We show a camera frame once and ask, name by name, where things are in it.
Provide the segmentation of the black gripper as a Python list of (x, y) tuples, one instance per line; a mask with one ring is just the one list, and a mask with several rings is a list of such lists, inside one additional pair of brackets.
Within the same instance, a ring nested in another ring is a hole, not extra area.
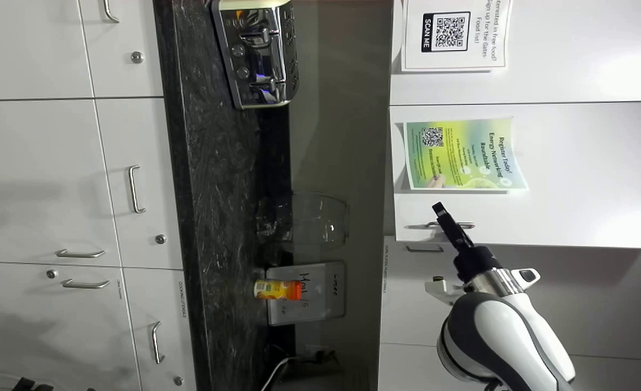
[(453, 242), (453, 247), (456, 249), (454, 267), (456, 267), (456, 276), (463, 281), (470, 281), (479, 274), (500, 267), (500, 260), (496, 258), (496, 254), (488, 246), (476, 246), (471, 236), (453, 219), (453, 214), (441, 201), (434, 201), (432, 210), (438, 214), (438, 222), (441, 219), (445, 222), (443, 233), (447, 240)]

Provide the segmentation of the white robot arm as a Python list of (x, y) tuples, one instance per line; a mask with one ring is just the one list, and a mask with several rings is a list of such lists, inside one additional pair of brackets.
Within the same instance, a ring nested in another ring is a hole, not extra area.
[(573, 361), (528, 295), (541, 274), (505, 267), (441, 201), (432, 210), (456, 249), (458, 278), (432, 276), (427, 281), (427, 291), (450, 305), (438, 336), (441, 365), (485, 391), (576, 391)]

